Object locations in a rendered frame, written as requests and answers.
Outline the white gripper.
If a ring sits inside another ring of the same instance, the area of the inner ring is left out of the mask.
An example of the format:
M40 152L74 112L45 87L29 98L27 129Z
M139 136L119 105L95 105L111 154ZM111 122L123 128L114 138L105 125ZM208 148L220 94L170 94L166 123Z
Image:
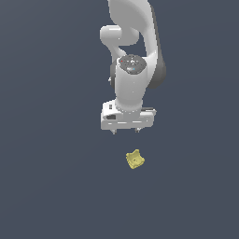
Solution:
M117 134L118 129L132 129L139 133L141 129L151 127L157 111L153 107L141 107L135 112L120 111L114 101L103 103L101 129Z

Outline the small yellow block object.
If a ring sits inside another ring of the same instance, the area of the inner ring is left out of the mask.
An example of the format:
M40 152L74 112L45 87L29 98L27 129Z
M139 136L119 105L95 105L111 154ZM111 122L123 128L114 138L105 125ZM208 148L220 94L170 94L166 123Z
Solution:
M141 166L145 159L140 155L139 150L136 149L134 152L126 154L126 161L132 169L135 169Z

